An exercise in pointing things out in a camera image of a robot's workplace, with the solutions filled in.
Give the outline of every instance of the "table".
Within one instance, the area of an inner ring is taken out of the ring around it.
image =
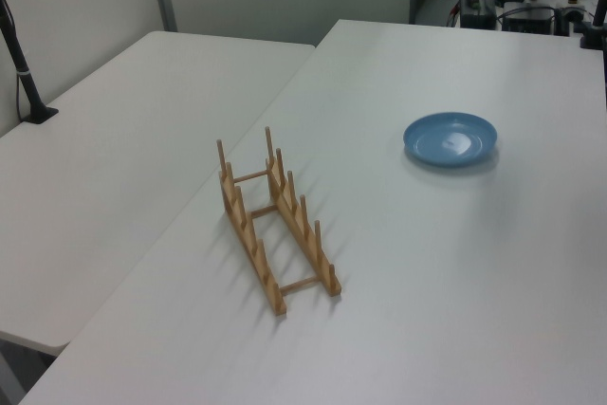
[[[316,286],[274,317],[211,179],[23,405],[600,403],[602,78],[570,40],[339,21],[228,159],[262,169],[272,128],[341,298]],[[406,126],[447,110],[495,125],[489,161],[404,154]],[[244,192],[267,198],[263,179]],[[304,277],[268,217],[279,281]]]
[[[310,55],[154,32],[0,140],[0,339],[57,355]]]

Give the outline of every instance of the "blue plate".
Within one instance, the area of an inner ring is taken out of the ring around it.
[[[452,168],[482,160],[495,146],[497,132],[472,114],[439,113],[409,125],[403,139],[407,151],[421,161]]]

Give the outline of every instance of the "wooden crossbar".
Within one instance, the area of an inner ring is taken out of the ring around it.
[[[291,293],[299,288],[303,288],[304,286],[315,284],[319,281],[318,277],[308,277],[307,279],[300,280],[299,282],[295,282],[294,284],[283,286],[281,288],[281,293],[283,296]]]

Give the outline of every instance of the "wooden peg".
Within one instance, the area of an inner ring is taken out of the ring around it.
[[[231,192],[230,203],[236,202],[236,191],[234,190],[234,174],[231,171],[231,163],[226,163],[226,179],[228,180],[228,187]]]
[[[255,256],[255,253],[257,253],[257,236],[255,235],[255,225],[253,225],[253,217],[250,212],[247,212],[247,227],[248,238],[251,244],[250,253],[252,256]]]
[[[221,179],[226,178],[226,157],[224,156],[224,146],[221,139],[217,140],[217,151],[219,152],[219,162],[221,163]]]
[[[266,127],[267,155],[269,156],[269,166],[274,164],[274,148],[272,147],[272,135],[269,133],[269,127]]]
[[[335,266],[329,265],[329,289],[331,290],[331,292],[335,291],[335,282]]]
[[[283,167],[283,153],[280,149],[276,149],[276,159],[278,160],[278,175],[281,179],[281,191],[285,187],[285,168]]]
[[[305,196],[300,196],[300,206],[302,207],[303,239],[307,239],[309,233],[307,227],[307,207],[305,206]]]
[[[277,283],[274,283],[274,310],[278,314],[281,311],[281,302],[283,301],[283,294]]]
[[[321,222],[314,222],[314,233],[316,234],[316,262],[319,267],[322,266],[322,244],[321,244]]]
[[[236,202],[238,203],[238,211],[240,212],[241,222],[240,228],[244,229],[247,225],[247,213],[245,212],[245,201],[243,201],[243,192],[239,186],[236,189]]]
[[[295,183],[293,182],[293,173],[288,172],[288,192],[291,197],[291,212],[295,213],[297,210],[297,197],[295,196]]]
[[[262,282],[264,283],[264,285],[267,285],[267,280],[269,279],[269,266],[267,265],[266,248],[264,247],[263,239],[259,239],[257,241],[257,251],[259,251],[259,254],[261,255],[261,260],[262,260],[262,269],[263,269],[261,271]]]

